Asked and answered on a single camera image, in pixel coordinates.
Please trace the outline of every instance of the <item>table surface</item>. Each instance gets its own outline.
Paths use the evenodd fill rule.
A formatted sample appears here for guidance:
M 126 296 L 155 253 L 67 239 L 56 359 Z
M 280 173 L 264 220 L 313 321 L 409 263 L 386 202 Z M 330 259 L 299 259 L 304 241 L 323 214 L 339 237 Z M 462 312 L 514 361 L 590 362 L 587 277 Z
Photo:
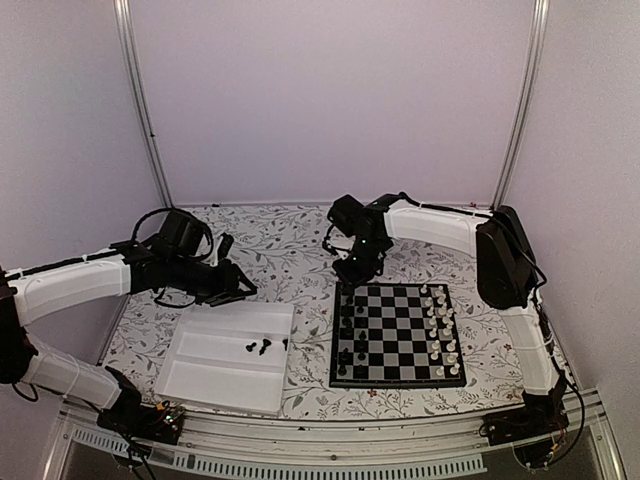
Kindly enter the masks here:
M 282 397 L 284 419 L 371 420 L 425 417 L 504 407 L 522 401 L 522 374 L 507 329 L 478 296 L 474 259 L 414 241 L 396 241 L 380 282 L 446 283 L 456 308 L 464 388 L 361 390 L 329 388 L 333 258 L 322 247 L 327 206 L 190 208 L 214 235 L 235 237 L 229 257 L 258 286 L 250 301 L 295 305 Z M 179 294 L 165 295 L 179 298 Z M 145 401 L 158 401 L 153 385 L 181 315 L 153 303 L 150 292 L 133 295 L 103 365 L 122 371 Z

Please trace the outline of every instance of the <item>vertical metal pole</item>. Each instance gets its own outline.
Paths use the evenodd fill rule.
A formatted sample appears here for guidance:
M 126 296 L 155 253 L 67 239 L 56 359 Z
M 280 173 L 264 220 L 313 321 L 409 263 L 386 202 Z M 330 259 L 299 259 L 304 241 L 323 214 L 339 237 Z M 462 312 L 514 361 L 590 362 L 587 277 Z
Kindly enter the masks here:
M 547 14 L 549 12 L 549 0 L 536 0 L 533 21 L 531 24 L 531 38 L 529 40 L 529 53 L 527 55 L 526 71 L 522 89 L 520 91 L 520 100 L 518 102 L 518 110 L 516 118 L 511 129 L 511 136 L 507 147 L 507 153 L 500 172 L 500 179 L 496 187 L 491 208 L 498 208 L 504 202 L 509 190 L 509 183 L 513 176 L 513 171 L 520 152 L 522 138 L 533 97 L 533 87 L 538 76 L 538 64 L 542 55 L 542 47 L 544 44 L 544 33 L 547 27 Z
M 160 151 L 155 140 L 153 126 L 151 125 L 151 117 L 147 107 L 147 100 L 142 88 L 142 78 L 140 76 L 140 66 L 138 64 L 138 55 L 136 53 L 136 44 L 133 36 L 133 25 L 131 23 L 131 12 L 129 10 L 128 0 L 114 0 L 116 10 L 116 21 L 118 24 L 118 33 L 120 34 L 120 43 L 122 45 L 122 54 L 124 55 L 124 63 L 129 74 L 129 82 L 133 93 L 133 100 L 138 112 L 138 120 L 142 135 L 144 137 L 151 173 L 158 189 L 158 194 L 165 207 L 173 206 L 171 192 L 167 177 L 160 160 Z

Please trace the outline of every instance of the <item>white wall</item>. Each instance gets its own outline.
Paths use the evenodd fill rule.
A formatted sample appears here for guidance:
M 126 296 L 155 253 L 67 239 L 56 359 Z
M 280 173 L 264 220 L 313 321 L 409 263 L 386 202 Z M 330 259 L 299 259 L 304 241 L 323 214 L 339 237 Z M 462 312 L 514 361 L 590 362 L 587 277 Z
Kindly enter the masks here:
M 489 203 L 533 5 L 132 2 L 174 200 Z
M 0 264 L 29 267 L 128 237 L 158 205 L 113 2 L 0 2 Z M 60 312 L 31 331 L 95 361 L 117 300 Z M 0 478 L 32 480 L 59 400 L 0 386 Z
M 551 2 L 515 179 L 554 327 L 640 478 L 640 10 Z

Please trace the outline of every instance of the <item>plastic tray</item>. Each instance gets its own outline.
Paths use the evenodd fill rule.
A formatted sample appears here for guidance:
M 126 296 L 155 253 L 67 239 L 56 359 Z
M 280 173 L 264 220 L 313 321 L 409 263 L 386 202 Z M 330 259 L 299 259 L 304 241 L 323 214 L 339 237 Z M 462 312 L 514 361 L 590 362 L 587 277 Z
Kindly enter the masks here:
M 293 312 L 282 303 L 191 307 L 176 328 L 155 393 L 195 406 L 276 415 Z M 265 338 L 271 346 L 260 355 Z

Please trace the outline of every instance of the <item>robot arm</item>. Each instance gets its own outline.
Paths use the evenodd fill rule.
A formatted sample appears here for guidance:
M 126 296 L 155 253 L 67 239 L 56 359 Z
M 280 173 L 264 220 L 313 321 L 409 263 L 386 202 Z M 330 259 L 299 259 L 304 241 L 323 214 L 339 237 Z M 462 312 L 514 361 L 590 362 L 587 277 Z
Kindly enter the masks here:
M 212 251 L 196 256 L 203 237 Z M 107 428 L 145 436 L 137 421 L 148 407 L 123 374 L 59 352 L 28 337 L 25 327 L 72 305 L 145 290 L 172 287 L 193 296 L 193 303 L 211 306 L 255 294 L 256 287 L 226 258 L 233 238 L 223 235 L 216 252 L 212 242 L 206 224 L 171 209 L 160 231 L 143 242 L 134 238 L 92 255 L 0 273 L 0 383 L 21 381 L 80 398 L 103 409 Z M 203 262 L 210 256 L 214 265 Z M 152 439 L 161 440 L 159 431 Z
M 491 443 L 503 443 L 567 426 L 564 375 L 554 364 L 553 340 L 538 296 L 535 257 L 518 216 L 510 207 L 482 211 L 419 204 L 406 194 L 383 195 L 363 205 L 350 195 L 329 211 L 331 228 L 349 239 L 337 245 L 329 234 L 324 248 L 347 287 L 382 273 L 393 239 L 419 240 L 464 252 L 477 262 L 478 293 L 497 309 L 513 339 L 524 378 L 525 407 L 486 418 Z

